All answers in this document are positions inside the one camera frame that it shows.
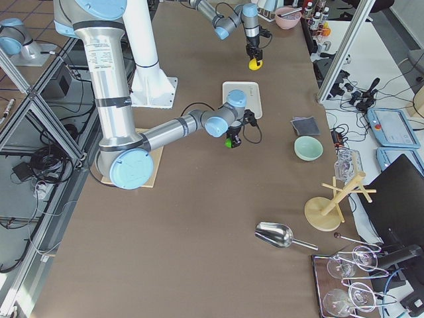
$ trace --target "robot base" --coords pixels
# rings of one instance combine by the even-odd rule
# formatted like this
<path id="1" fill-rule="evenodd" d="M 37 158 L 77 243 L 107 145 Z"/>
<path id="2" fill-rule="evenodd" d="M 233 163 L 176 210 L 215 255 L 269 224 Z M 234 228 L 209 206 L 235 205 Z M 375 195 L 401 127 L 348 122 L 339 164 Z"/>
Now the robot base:
<path id="1" fill-rule="evenodd" d="M 336 208 L 327 215 L 321 211 L 330 204 L 331 200 L 326 197 L 313 197 L 305 204 L 305 216 L 310 225 L 320 231 L 330 232 L 337 229 L 341 223 Z"/>
<path id="2" fill-rule="evenodd" d="M 41 50 L 43 52 L 49 52 L 57 48 L 57 46 L 53 44 L 38 43 L 38 45 L 41 46 Z M 40 56 L 37 58 L 34 58 L 32 60 L 26 60 L 25 58 L 22 57 L 21 54 L 17 54 L 17 55 L 11 56 L 11 61 L 15 66 L 38 66 L 39 67 L 39 66 L 43 66 L 49 57 L 51 57 L 50 54 L 40 54 Z"/>
<path id="3" fill-rule="evenodd" d="M 177 90 L 178 78 L 168 77 L 168 81 L 174 87 L 174 91 Z M 149 107 L 149 108 L 161 108 L 171 109 L 174 105 L 175 93 L 164 93 L 160 97 L 151 99 L 146 96 L 143 91 L 134 91 L 131 93 L 131 101 L 133 107 Z"/>

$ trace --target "mint green bowl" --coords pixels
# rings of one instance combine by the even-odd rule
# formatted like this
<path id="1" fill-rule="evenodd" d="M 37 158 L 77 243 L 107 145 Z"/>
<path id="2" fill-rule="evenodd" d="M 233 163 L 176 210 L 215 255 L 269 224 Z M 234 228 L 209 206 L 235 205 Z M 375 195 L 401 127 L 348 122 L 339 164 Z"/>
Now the mint green bowl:
<path id="1" fill-rule="evenodd" d="M 302 136 L 294 142 L 294 152 L 302 160 L 312 161 L 323 154 L 323 145 L 313 137 Z"/>

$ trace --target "warning label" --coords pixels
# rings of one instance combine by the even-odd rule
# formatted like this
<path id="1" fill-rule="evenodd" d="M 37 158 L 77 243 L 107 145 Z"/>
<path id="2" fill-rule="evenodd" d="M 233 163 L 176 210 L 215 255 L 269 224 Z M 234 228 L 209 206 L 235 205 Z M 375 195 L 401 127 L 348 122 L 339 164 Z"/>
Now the warning label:
<path id="1" fill-rule="evenodd" d="M 115 69 L 115 61 L 111 44 L 95 43 L 85 45 L 85 53 L 87 55 L 88 68 L 90 72 L 100 72 Z"/>

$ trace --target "blue cable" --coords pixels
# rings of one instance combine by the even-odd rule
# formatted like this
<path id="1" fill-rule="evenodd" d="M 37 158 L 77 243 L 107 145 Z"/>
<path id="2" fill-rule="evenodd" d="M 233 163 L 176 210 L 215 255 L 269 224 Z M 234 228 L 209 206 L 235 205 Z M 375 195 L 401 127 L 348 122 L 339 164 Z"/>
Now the blue cable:
<path id="1" fill-rule="evenodd" d="M 382 313 L 383 313 L 383 315 L 382 315 L 382 318 L 384 318 L 384 316 L 385 316 L 385 314 L 384 314 L 384 296 L 385 295 L 387 295 L 387 290 L 388 290 L 388 288 L 389 288 L 389 284 L 390 284 L 390 281 L 392 280 L 392 278 L 398 273 L 398 272 L 400 272 L 401 270 L 403 270 L 403 268 L 398 268 L 397 270 L 395 270 L 390 276 L 389 276 L 389 278 L 387 279 L 387 282 L 386 282 L 386 285 L 384 286 L 384 294 L 383 294 L 383 300 L 382 300 Z"/>

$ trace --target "white table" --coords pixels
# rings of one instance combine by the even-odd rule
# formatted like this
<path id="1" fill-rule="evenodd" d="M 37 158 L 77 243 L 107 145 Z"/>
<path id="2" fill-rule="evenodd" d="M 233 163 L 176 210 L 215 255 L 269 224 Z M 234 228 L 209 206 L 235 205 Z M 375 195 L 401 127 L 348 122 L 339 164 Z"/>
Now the white table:
<path id="1" fill-rule="evenodd" d="M 331 27 L 331 35 L 326 38 L 318 38 L 317 40 L 321 43 L 323 43 L 324 41 L 331 41 L 331 47 L 328 51 L 326 51 L 326 53 L 334 54 L 340 46 L 340 43 L 343 39 L 343 36 L 345 35 L 349 22 L 329 21 L 329 24 Z M 379 85 L 377 85 L 376 88 L 379 90 L 381 89 L 382 92 L 387 94 L 396 95 L 397 93 L 409 87 L 409 84 L 406 82 L 405 78 L 403 76 L 400 76 L 392 80 L 384 89 L 382 89 L 389 80 L 401 75 L 401 72 L 371 23 L 365 23 L 362 26 L 360 34 L 358 35 L 358 38 L 350 49 L 349 54 L 351 57 L 351 63 L 344 65 L 342 69 L 350 73 L 348 79 L 352 83 L 357 82 L 356 85 L 359 88 L 367 90 L 375 78 L 380 78 L 380 83 Z M 312 56 L 311 58 L 312 60 L 314 60 L 316 59 L 316 56 Z M 414 94 L 412 90 L 407 89 L 397 96 L 402 99 L 411 101 Z M 380 99 L 382 97 L 385 97 L 385 95 L 381 93 L 378 93 L 376 96 L 377 99 Z M 340 98 L 337 98 L 338 100 L 326 100 L 324 102 L 324 107 L 326 108 L 327 113 L 329 114 L 327 115 L 327 117 L 330 129 L 334 126 L 345 123 L 349 126 L 350 130 L 356 131 L 361 134 L 364 133 L 364 129 L 360 129 L 356 126 L 355 113 L 343 113 L 341 111 L 337 111 L 337 109 L 340 109 L 341 104 Z M 350 99 L 350 94 L 345 94 L 342 99 Z M 402 101 L 401 99 L 397 99 L 395 97 L 388 97 L 382 100 L 377 100 L 375 107 L 399 109 L 409 105 L 411 105 L 411 103 L 408 103 L 407 101 Z M 345 103 L 343 106 L 348 107 L 350 106 L 350 104 Z M 407 115 L 407 118 L 410 118 L 406 110 L 404 110 L 404 113 Z M 415 117 L 413 118 L 413 120 L 424 122 L 424 119 L 419 120 Z M 423 128 L 423 125 L 420 125 L 418 123 L 410 123 L 413 128 Z M 424 131 L 417 131 L 415 133 L 420 143 L 424 144 Z M 348 137 L 353 140 L 363 139 L 363 136 L 358 136 L 355 133 L 349 133 Z M 376 149 L 380 146 L 378 144 L 378 141 L 375 139 L 373 132 L 369 130 L 368 134 L 366 135 L 366 138 L 362 142 L 349 142 L 348 146 L 349 148 L 358 150 L 360 152 L 362 165 L 364 171 L 366 172 L 366 178 L 364 180 L 364 183 L 369 184 L 381 172 L 380 166 L 376 159 Z M 418 153 L 422 158 L 424 158 L 423 147 L 418 150 Z M 379 238 L 376 237 L 373 230 L 371 229 L 370 223 L 368 221 L 368 216 L 365 213 L 364 208 L 360 204 L 358 196 L 353 195 L 353 198 L 357 206 L 356 211 L 354 212 L 354 218 L 359 235 L 366 239 L 368 242 L 378 241 Z M 390 294 L 396 296 L 398 299 L 403 299 L 412 291 L 413 290 L 411 286 L 407 283 L 406 286 L 390 290 Z M 400 303 L 386 306 L 386 308 L 389 311 L 391 318 L 397 317 L 405 311 L 405 309 L 400 305 Z"/>

